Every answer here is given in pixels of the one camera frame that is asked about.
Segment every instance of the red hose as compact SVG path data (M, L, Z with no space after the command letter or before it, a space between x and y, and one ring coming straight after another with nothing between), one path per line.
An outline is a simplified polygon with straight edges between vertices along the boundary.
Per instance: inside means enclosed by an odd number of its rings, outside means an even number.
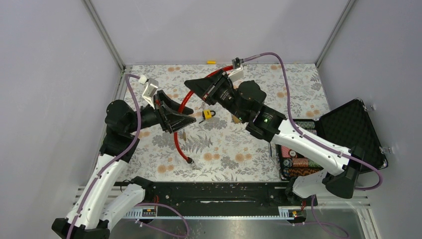
M207 75L206 77L210 77L215 75L218 71L220 70L224 70L224 71L230 71L233 70L233 66L226 66L223 67L221 69L218 69L212 73L210 73L209 75ZM191 96L194 94L193 91L189 91L189 93L185 96L185 98L183 99L182 103L180 104L179 107L179 112L181 113L183 111L183 109L185 108L186 103L188 102L188 100L191 98ZM180 149L179 146L179 139L177 138L177 132L174 133L174 145L176 146L177 151L179 152L180 156L182 156L188 163L191 163L191 161L188 159L188 157L183 153L183 151Z

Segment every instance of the yellow padlock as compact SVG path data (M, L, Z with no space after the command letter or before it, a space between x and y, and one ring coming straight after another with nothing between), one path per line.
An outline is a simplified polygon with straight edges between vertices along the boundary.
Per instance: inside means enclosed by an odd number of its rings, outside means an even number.
M211 119L213 116L215 116L215 111L210 111L210 110L204 110L202 111L202 117L204 118L201 122L204 122L205 120Z

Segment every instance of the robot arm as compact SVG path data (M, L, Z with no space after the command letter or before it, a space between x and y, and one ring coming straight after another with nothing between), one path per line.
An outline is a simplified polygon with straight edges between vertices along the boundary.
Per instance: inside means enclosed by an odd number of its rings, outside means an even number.
M180 104L168 98L163 91L155 91L157 85L154 85L154 81L149 82L143 93L143 97L152 105L140 108L141 129L160 124L163 131L173 133L196 121L194 117L189 116L194 112L190 108L185 108L182 113L177 112ZM76 218L76 222L70 238L108 238L115 224L131 208L144 200L144 188L131 184L113 202L104 207L112 186L126 168L139 143L137 139L135 145L125 155L98 176L105 165L128 148L134 138L131 133L137 129L137 114L126 102L122 100L111 102L106 112L106 136L100 148L96 167L87 184L90 186L84 189L66 218L57 218L52 225L53 231L63 239L67 238L73 218ZM83 205L83 209L78 213L80 205Z
M353 154L362 158L360 150L352 151L314 134L307 134L325 147L341 152L336 155L309 141L297 132L285 115L264 104L267 95L254 81L242 82L235 90L227 73L220 71L211 77L185 81L185 85L207 104L219 103L242 123L246 123L246 130L254 137L285 145L324 168L319 173L292 179L290 188L286 189L291 200L300 201L326 191L342 198L353 196L361 165L344 156Z

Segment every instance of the white wall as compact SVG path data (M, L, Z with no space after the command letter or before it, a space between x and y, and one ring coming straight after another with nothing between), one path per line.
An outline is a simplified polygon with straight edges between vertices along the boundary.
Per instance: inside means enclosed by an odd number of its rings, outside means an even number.
M383 239L420 234L421 11L420 0L359 0L319 70L331 108L356 97L374 103L380 141L393 147L384 184L368 192Z
M314 63L347 0L92 2L126 64L197 64L266 51Z
M57 238L119 69L80 0L0 1L0 238Z

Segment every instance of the floral pattern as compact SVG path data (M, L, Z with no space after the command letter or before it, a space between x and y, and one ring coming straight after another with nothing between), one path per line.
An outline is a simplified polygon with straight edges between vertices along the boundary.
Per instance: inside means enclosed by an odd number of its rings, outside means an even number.
M146 75L159 82L159 89L181 103L188 88L184 81L203 78L225 65L142 65L133 66L132 74ZM314 64L286 64L292 94L292 115L296 119L314 119L329 111ZM244 78L233 83L254 80L267 93L265 104L287 115L287 91L280 65L246 64ZM142 102L144 86L131 79L135 95ZM128 91L124 100L134 108ZM206 105L193 95L187 107L194 110L197 122L182 129L179 143L183 152L194 159L200 169L192 169L178 154L173 135L159 125L141 131L139 145L127 169L118 181L141 176L152 181L280 181L279 165L273 148L252 137L245 125L235 124L231 114L220 105ZM202 121L203 110L213 110L216 116Z

